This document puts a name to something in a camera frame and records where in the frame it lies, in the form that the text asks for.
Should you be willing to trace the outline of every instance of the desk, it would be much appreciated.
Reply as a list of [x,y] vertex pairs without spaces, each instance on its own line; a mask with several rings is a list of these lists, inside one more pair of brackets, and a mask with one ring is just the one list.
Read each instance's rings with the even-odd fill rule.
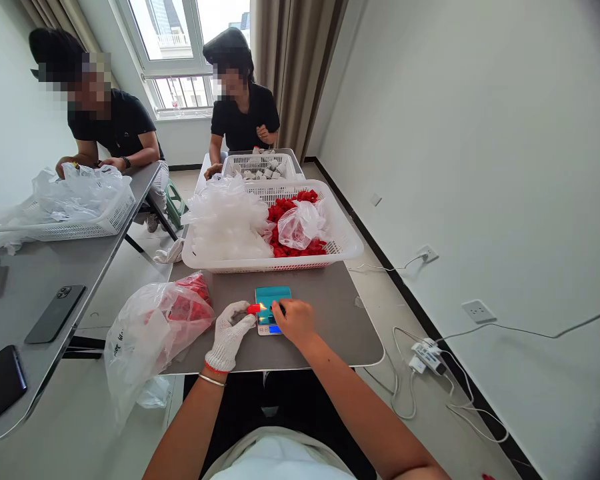
[[[184,263],[176,263],[169,280],[175,281],[193,272]],[[367,311],[354,305],[358,292],[343,262],[321,269],[216,274],[205,271],[204,274],[216,315],[238,300],[255,303],[258,287],[288,285],[293,298],[313,306],[318,334],[346,364],[352,367],[374,365],[384,356],[384,347]],[[213,346],[213,335],[213,327],[206,330],[163,375],[199,373],[206,352]],[[309,368],[302,354],[284,335],[261,337],[255,328],[243,338],[235,362],[235,372]]]
[[[117,235],[93,239],[26,243],[14,256],[0,250],[0,350],[15,345],[27,392],[0,416],[0,438],[31,414],[62,358],[113,256],[147,196],[158,163],[130,171],[135,205]],[[63,285],[85,285],[82,298],[56,340],[26,345],[24,339]]]

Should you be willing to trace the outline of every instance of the white plastic basket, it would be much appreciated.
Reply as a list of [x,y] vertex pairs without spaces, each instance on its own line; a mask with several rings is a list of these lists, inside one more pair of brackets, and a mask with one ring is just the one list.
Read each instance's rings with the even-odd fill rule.
[[222,166],[222,176],[234,176],[234,165],[240,165],[242,172],[244,172],[245,170],[250,170],[254,174],[258,170],[264,172],[264,170],[269,167],[269,162],[271,160],[276,160],[278,164],[281,164],[283,166],[284,172],[282,173],[280,180],[304,179],[304,175],[295,172],[295,167],[293,166],[291,156],[286,153],[263,153],[261,155],[230,155],[226,158]]
[[268,180],[266,182],[246,182],[246,190],[259,195],[268,205],[275,204],[278,198],[290,199],[302,190],[314,190],[318,199],[325,202],[325,214],[329,233],[333,240],[324,247],[326,255],[308,257],[244,259],[244,260],[207,260],[193,254],[194,227],[189,226],[182,260],[192,269],[205,269],[213,273],[243,273],[254,271],[302,270],[326,267],[334,262],[348,260],[362,254],[364,246],[345,214],[338,206],[326,183],[318,180]]
[[[131,178],[123,177],[125,187],[108,204],[107,209],[98,218],[75,222],[43,223],[40,225],[0,225],[0,231],[27,231],[27,236],[40,241],[74,240],[92,237],[116,235],[127,220],[135,204],[131,191]],[[21,204],[23,210],[33,211],[40,208],[32,197]]]

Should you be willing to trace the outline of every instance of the green stool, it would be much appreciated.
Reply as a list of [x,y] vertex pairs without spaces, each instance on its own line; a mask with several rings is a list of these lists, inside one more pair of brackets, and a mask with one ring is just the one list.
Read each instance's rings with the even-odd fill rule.
[[187,208],[187,204],[182,200],[180,193],[175,188],[175,185],[169,180],[167,184],[167,215],[169,216],[169,220],[171,220],[172,224],[175,225],[176,230],[180,230],[182,228],[182,224],[180,223],[180,217],[185,212]]

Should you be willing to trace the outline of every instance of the beige curtain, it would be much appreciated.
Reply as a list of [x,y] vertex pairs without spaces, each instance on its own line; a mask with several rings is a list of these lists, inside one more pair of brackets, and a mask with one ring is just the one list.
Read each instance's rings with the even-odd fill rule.
[[304,160],[347,0],[251,2],[256,82],[280,114],[276,147]]
[[[20,0],[36,27],[60,28],[76,37],[85,50],[102,53],[77,0]],[[111,74],[111,85],[118,84]]]

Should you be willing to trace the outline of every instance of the baseboard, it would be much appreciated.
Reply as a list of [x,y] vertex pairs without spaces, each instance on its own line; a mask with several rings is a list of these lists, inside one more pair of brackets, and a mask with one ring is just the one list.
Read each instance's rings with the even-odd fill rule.
[[170,165],[169,171],[200,170],[202,163],[192,163],[190,165]]
[[[340,191],[340,189],[335,184],[335,182],[333,181],[331,176],[328,174],[327,170],[325,170],[324,166],[320,163],[320,160],[317,157],[305,157],[305,162],[309,162],[309,161],[314,162],[315,165],[318,167],[318,170],[320,170],[320,172],[322,172],[322,175],[327,180],[327,183],[329,184],[329,186],[331,187],[333,192],[338,197],[338,200],[340,200],[340,202],[342,202],[342,205],[347,210],[348,214],[350,214],[353,222],[355,223],[356,227],[358,227],[358,230],[360,230],[360,233],[362,233],[362,236],[365,238],[366,242],[369,244],[371,250],[373,251],[375,256],[378,257],[380,264],[386,269],[394,269],[395,267],[393,266],[393,264],[389,261],[389,259],[384,254],[384,252],[382,252],[382,249],[380,248],[380,246],[373,239],[369,230],[367,230],[367,228],[365,227],[365,224],[362,223],[362,220],[360,220],[360,217],[358,217],[356,212],[353,210],[351,204],[345,198],[344,194]],[[409,308],[411,309],[413,314],[416,316],[416,318],[418,319],[418,321],[424,328],[425,332],[427,332],[427,335],[429,336],[429,338],[438,339],[438,338],[442,337],[442,335],[440,335],[440,332],[438,332],[437,328],[435,327],[435,325],[433,324],[433,322],[427,315],[427,312],[424,311],[424,309],[422,308],[422,306],[420,305],[418,300],[416,300],[416,298],[413,296],[412,292],[402,281],[402,277],[395,270],[388,271],[387,273],[389,274],[389,277],[393,281],[393,284],[396,286],[396,288],[398,288],[398,291],[400,292],[400,294],[402,294],[403,298],[405,299],[405,302],[407,303],[407,305],[409,306]],[[451,348],[448,346],[448,344],[446,342],[440,342],[439,345],[443,350],[447,350],[447,351],[451,352],[451,354],[455,357],[455,354],[453,353],[453,351],[451,350]],[[469,395],[469,390],[467,388],[467,384],[465,382],[465,376],[462,373],[462,370],[460,370],[460,368],[453,361],[448,361],[447,364],[449,365],[449,369],[455,376],[456,380],[458,380],[458,383],[460,384],[460,386],[462,386],[462,388],[466,392],[466,394]],[[474,406],[476,408],[483,409],[483,410],[489,412],[490,414],[492,414],[494,417],[498,418],[498,416],[495,414],[495,412],[493,411],[491,406],[488,404],[487,400],[484,398],[484,396],[482,395],[480,390],[478,390],[478,387],[476,386],[476,384],[473,382],[473,380],[470,377],[469,377],[469,384],[471,386],[471,391],[473,392]],[[494,438],[502,438],[502,436],[503,436],[502,426],[498,422],[496,422],[492,417],[490,417],[489,415],[480,413],[480,416],[481,416],[482,420],[484,420],[487,428],[489,429],[491,434],[494,436]],[[522,478],[523,480],[542,480],[542,477],[540,477],[538,472],[536,472],[536,470],[532,466],[530,466],[529,460],[527,459],[525,454],[522,453],[522,450],[520,450],[520,447],[515,442],[515,440],[513,440],[511,437],[509,437],[508,440],[506,440],[503,443],[500,443],[500,448],[502,448],[502,451],[504,452],[504,454],[509,458],[509,460],[511,460],[511,464],[513,465],[513,467],[516,469],[516,471],[520,475],[520,478]]]

